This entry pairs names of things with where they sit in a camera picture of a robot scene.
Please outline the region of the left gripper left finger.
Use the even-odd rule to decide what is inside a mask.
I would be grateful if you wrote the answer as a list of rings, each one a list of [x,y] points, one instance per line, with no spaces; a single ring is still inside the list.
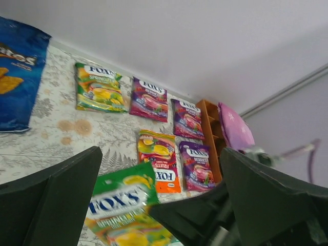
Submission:
[[[102,160],[90,147],[1,185],[1,245],[77,245]]]

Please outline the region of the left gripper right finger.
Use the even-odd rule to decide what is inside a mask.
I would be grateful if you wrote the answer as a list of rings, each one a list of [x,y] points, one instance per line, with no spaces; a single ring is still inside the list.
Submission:
[[[220,164],[242,245],[327,245],[327,188],[230,148]]]

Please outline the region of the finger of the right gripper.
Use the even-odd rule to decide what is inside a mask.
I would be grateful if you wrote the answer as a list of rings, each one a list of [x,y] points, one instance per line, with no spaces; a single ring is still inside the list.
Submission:
[[[153,205],[149,214],[183,245],[236,244],[236,220],[224,181],[199,196]]]

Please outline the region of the purple candy bag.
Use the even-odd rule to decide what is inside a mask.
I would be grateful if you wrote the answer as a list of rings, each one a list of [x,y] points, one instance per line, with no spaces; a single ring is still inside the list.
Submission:
[[[133,77],[129,113],[151,120],[168,122],[167,91]]]
[[[191,102],[171,99],[173,108],[173,133],[176,136],[204,140],[201,110]]]
[[[206,192],[216,184],[209,163],[210,148],[189,141],[179,143],[184,182],[188,191]]]

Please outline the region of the orange snack package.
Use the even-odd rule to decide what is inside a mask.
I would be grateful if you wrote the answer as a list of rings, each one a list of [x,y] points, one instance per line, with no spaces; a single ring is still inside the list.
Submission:
[[[150,163],[155,173],[158,193],[180,193],[175,152],[175,136],[140,130],[137,150],[139,163]]]

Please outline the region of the green snack package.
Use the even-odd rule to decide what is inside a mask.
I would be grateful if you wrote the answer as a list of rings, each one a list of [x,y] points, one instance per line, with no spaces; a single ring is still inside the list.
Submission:
[[[106,113],[127,113],[121,92],[122,75],[110,69],[75,63],[76,108]]]

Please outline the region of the blue Doritos chip bag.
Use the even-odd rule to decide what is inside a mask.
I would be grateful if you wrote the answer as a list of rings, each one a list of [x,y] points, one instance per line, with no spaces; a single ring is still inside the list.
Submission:
[[[1,131],[24,132],[35,104],[51,36],[1,18]]]

